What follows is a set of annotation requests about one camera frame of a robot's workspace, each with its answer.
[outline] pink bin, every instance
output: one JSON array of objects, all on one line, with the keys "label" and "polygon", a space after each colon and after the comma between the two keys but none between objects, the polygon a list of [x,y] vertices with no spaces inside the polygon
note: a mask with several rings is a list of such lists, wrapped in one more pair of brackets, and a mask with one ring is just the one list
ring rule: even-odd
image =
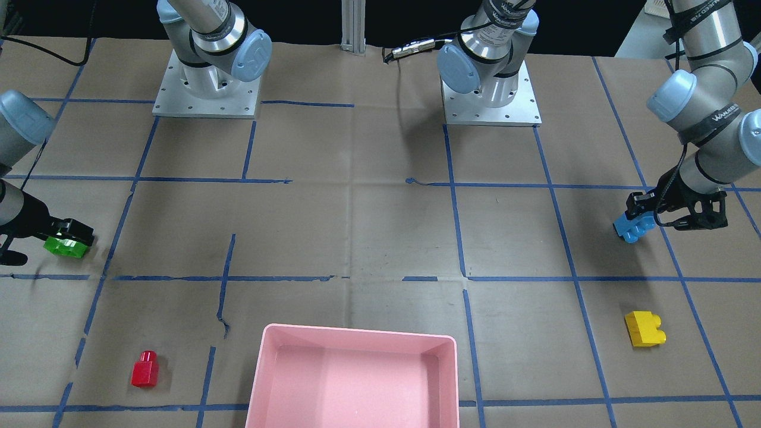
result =
[{"label": "pink bin", "polygon": [[271,324],[246,428],[459,428],[449,336]]}]

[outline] metal pole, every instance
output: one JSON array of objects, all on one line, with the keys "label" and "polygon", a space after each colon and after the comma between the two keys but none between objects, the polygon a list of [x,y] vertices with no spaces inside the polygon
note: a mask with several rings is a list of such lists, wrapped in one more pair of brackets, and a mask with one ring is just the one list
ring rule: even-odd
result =
[{"label": "metal pole", "polygon": [[355,55],[365,54],[365,0],[341,0],[343,37],[341,49]]}]

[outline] black cable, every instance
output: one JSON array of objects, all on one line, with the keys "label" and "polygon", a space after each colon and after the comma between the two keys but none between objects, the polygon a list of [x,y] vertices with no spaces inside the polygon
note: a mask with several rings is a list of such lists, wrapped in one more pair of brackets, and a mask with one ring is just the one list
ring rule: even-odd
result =
[{"label": "black cable", "polygon": [[21,183],[21,187],[19,190],[23,190],[24,187],[27,185],[27,181],[29,181],[29,177],[32,176],[32,171],[34,171],[34,167],[37,166],[37,162],[40,161],[40,158],[43,156],[43,150],[45,150],[45,146],[47,145],[47,140],[40,146],[40,150],[37,152],[37,156],[34,158],[34,162],[32,163],[32,168],[29,168],[29,172],[27,172],[27,176],[24,178],[24,182]]},{"label": "black cable", "polygon": [[[673,17],[675,13],[673,11],[673,5],[671,4],[671,0],[664,0],[664,3],[666,4],[666,9],[668,9],[669,16]],[[679,39],[677,39],[676,45],[677,45],[677,52],[675,54],[676,62],[675,62],[674,71],[679,69],[679,57],[681,56],[681,52],[679,49]],[[673,173],[671,174],[669,181],[666,182],[666,187],[664,187],[663,191],[661,191],[661,194],[658,196],[658,201],[655,203],[655,208],[653,208],[653,217],[655,218],[655,224],[659,225],[660,227],[673,226],[673,222],[668,222],[668,223],[661,222],[661,219],[658,217],[658,210],[661,208],[661,204],[664,202],[666,193],[668,193],[668,190],[671,188],[671,185],[677,179],[679,170],[682,168],[682,164],[684,163],[684,159],[686,157],[687,157],[687,144],[684,144],[682,147],[682,155],[679,158],[679,162],[677,162],[677,166],[674,167]]]},{"label": "black cable", "polygon": [[[666,9],[668,9],[669,16],[673,17],[676,14],[676,12],[673,10],[673,5],[671,4],[671,0],[664,0],[664,4],[666,5]],[[674,68],[676,70],[679,69],[679,57],[681,55],[682,53],[680,52],[680,49],[679,49],[679,39],[677,39],[677,52],[674,54],[674,56],[676,57]]]},{"label": "black cable", "polygon": [[676,45],[677,45],[677,53],[676,53],[677,58],[676,60],[674,60],[674,64],[673,64],[674,71],[679,69],[679,57],[681,56],[679,52],[679,39],[677,39]]},{"label": "black cable", "polygon": [[437,36],[433,36],[433,37],[426,37],[425,39],[420,39],[420,40],[433,39],[433,40],[437,40],[437,41],[438,41],[438,40],[440,40],[441,38],[443,38],[443,37],[446,37],[446,36],[459,36],[459,35],[460,35],[460,34],[462,34],[462,33],[469,33],[470,31],[480,30],[480,29],[482,29],[482,28],[486,28],[486,27],[488,27],[489,25],[494,25],[494,24],[493,24],[491,21],[489,21],[489,22],[487,22],[486,24],[481,24],[481,25],[479,25],[479,26],[477,26],[477,27],[471,27],[471,28],[466,28],[466,29],[464,29],[464,30],[453,31],[453,32],[451,32],[451,33],[442,33],[442,34],[439,34],[439,35],[437,35]]},{"label": "black cable", "polygon": [[[443,45],[443,42],[445,41],[444,38],[447,37],[447,36],[458,36],[458,35],[460,35],[462,33],[468,33],[470,31],[475,31],[475,30],[480,30],[482,28],[486,28],[489,25],[493,25],[493,23],[491,21],[489,21],[486,24],[481,24],[481,25],[479,25],[477,27],[464,28],[462,30],[453,31],[451,33],[442,33],[442,34],[439,34],[439,35],[436,35],[436,36],[433,36],[433,37],[423,37],[422,39],[415,39],[415,40],[407,43],[404,46],[408,46],[408,45],[410,45],[412,43],[420,42],[420,41],[423,41],[423,40],[431,40],[431,39],[433,39],[433,41],[436,42],[436,47],[434,49],[441,48],[441,46],[439,46],[439,45]],[[405,55],[403,58],[406,58],[407,56],[417,55],[417,54],[423,53],[423,52],[428,52],[428,50],[423,50],[423,51],[420,51],[420,52],[410,53],[409,55]],[[393,51],[391,53],[389,53],[388,55],[386,55],[386,48],[383,48],[380,51],[380,54],[381,54],[381,56],[383,58],[383,62],[385,62],[386,64],[388,64],[389,62],[394,60]]]},{"label": "black cable", "polygon": [[687,157],[687,144],[684,145],[682,148],[682,156],[679,158],[679,162],[677,163],[677,166],[673,169],[673,173],[671,174],[671,178],[669,178],[669,181],[666,183],[666,187],[664,187],[663,191],[661,192],[661,195],[658,197],[658,202],[655,203],[655,208],[653,209],[653,217],[655,217],[655,224],[659,225],[660,227],[671,227],[673,226],[673,222],[668,223],[662,223],[661,219],[658,218],[658,210],[661,208],[661,204],[664,202],[664,198],[666,197],[666,193],[668,193],[669,188],[671,188],[671,185],[673,182],[677,179],[677,174],[679,174],[679,170],[682,168],[682,164],[684,163],[684,159]]},{"label": "black cable", "polygon": [[34,48],[36,50],[42,51],[44,53],[47,53],[48,55],[55,56],[57,59],[60,59],[61,61],[65,62],[65,63],[67,63],[69,65],[73,65],[74,67],[81,67],[81,66],[87,64],[88,60],[90,59],[90,50],[91,50],[92,41],[93,41],[93,37],[92,37],[93,22],[95,21],[95,9],[96,9],[96,7],[97,7],[97,0],[93,0],[93,8],[92,8],[92,11],[90,12],[90,24],[89,24],[89,27],[88,27],[87,46],[84,47],[84,58],[81,61],[79,61],[79,62],[74,62],[74,61],[72,61],[72,60],[70,60],[68,58],[60,56],[59,54],[53,52],[52,50],[48,50],[48,49],[46,49],[46,48],[44,48],[44,47],[42,47],[40,45],[36,45],[34,43],[31,43],[31,42],[27,42],[26,40],[21,40],[21,39],[16,39],[14,37],[6,37],[6,36],[0,36],[0,40],[7,40],[9,42],[19,43],[21,45],[28,46],[28,47]]}]

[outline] metal mounting plate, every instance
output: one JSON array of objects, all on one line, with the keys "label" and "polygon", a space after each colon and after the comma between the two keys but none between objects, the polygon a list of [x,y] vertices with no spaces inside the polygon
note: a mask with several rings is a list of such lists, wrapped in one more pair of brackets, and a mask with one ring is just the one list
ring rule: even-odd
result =
[{"label": "metal mounting plate", "polygon": [[217,117],[254,119],[259,110],[262,78],[241,81],[229,96],[214,99],[198,98],[185,88],[183,64],[172,51],[164,80],[153,105],[153,114],[161,117]]},{"label": "metal mounting plate", "polygon": [[486,107],[474,92],[460,94],[441,82],[444,112],[450,125],[538,126],[542,123],[526,63],[518,70],[519,86],[513,101],[504,107]]}]

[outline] black strap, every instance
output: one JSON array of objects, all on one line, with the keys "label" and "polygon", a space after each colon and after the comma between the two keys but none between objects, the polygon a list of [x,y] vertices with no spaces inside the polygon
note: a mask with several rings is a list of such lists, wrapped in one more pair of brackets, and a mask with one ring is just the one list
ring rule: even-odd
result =
[{"label": "black strap", "polygon": [[732,0],[706,0],[694,8],[681,11],[671,15],[671,28],[666,30],[664,39],[666,43],[672,44],[684,37],[687,31],[692,30],[697,24],[710,16],[713,12],[732,3]]},{"label": "black strap", "polygon": [[678,133],[679,140],[682,144],[692,143],[701,147],[729,126],[741,111],[737,104],[727,104],[724,108],[716,110],[705,119]]}]

